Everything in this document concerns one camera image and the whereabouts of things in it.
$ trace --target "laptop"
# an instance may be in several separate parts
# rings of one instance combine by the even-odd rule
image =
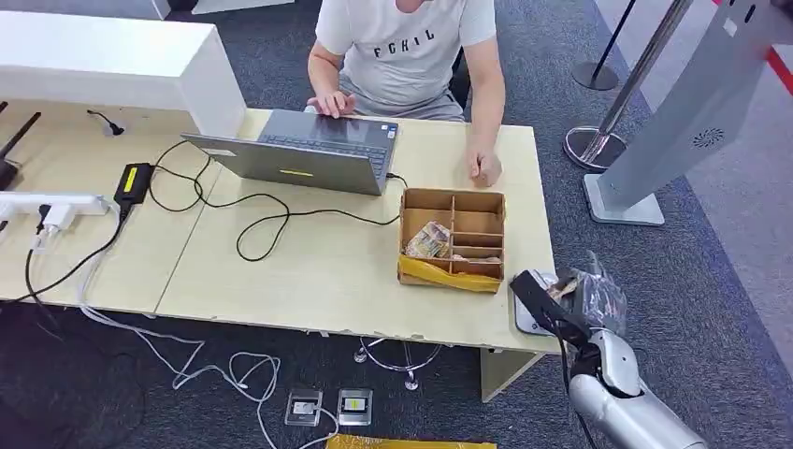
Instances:
[[[241,178],[382,195],[396,123],[273,110],[256,141],[182,134]]]

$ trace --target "gray carpet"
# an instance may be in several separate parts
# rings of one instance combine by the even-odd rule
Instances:
[[[608,39],[592,0],[498,0],[497,21],[509,100],[506,123],[535,127],[551,234],[559,267],[598,253],[630,301],[629,340],[646,349],[642,374],[656,393],[701,433],[711,447],[786,448],[793,442],[793,389],[778,354],[683,179],[658,194],[661,228],[595,224],[581,189],[583,172],[560,142],[577,124],[596,123],[614,93],[593,93],[571,80],[570,67],[597,57]],[[218,24],[249,104],[298,109],[310,94],[305,57],[317,1],[170,20]],[[611,65],[626,75],[615,54]],[[621,132],[631,136],[648,117],[637,99]],[[87,342],[60,343],[41,332],[30,306],[0,314],[0,397],[47,428],[76,428],[67,447],[102,447],[139,418],[139,396],[128,358],[110,368]],[[108,352],[138,359],[147,390],[146,419],[120,447],[264,447],[255,405],[214,374],[170,389],[171,376],[134,335],[61,312],[64,327]],[[424,440],[496,442],[501,448],[585,447],[563,392],[559,360],[546,357],[492,403],[479,401],[478,353],[444,350],[420,371],[421,388],[408,392],[399,375],[352,361],[357,342],[301,333],[119,315],[119,319],[187,338],[210,340],[198,362],[224,363],[236,350],[283,358],[279,386],[264,408],[270,434],[294,448],[328,429],[284,427],[293,387],[319,387],[334,407],[341,386],[375,390],[372,427],[350,433]],[[187,351],[163,343],[169,357]],[[598,433],[601,447],[608,447]]]

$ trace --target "robotic arm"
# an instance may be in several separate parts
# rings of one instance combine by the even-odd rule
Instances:
[[[510,287],[541,327],[578,349],[570,370],[570,402],[615,447],[707,449],[702,437],[644,383],[627,342],[567,313],[528,271],[515,277]]]

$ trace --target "cardboard box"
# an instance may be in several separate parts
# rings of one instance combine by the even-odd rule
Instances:
[[[400,260],[424,262],[446,273],[486,276],[491,282],[486,290],[495,293],[504,280],[504,220],[506,202],[498,192],[471,192],[464,190],[407,189],[402,195],[400,219]],[[418,258],[405,255],[408,242],[427,223],[435,221],[451,232],[451,253],[444,258]],[[457,260],[497,257],[498,262]],[[398,264],[397,276],[404,284],[442,285],[415,275],[407,274],[403,264]]]

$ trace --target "white kiosk stand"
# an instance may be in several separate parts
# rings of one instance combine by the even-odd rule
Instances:
[[[675,0],[668,16],[689,3]],[[768,11],[768,0],[722,2],[650,122],[605,173],[584,175],[595,221],[663,225],[653,192],[735,140],[771,46],[764,28]],[[667,36],[668,30],[662,28],[664,22],[656,36]],[[648,51],[661,50],[651,40],[641,60],[654,61]],[[648,70],[651,65],[637,69]]]

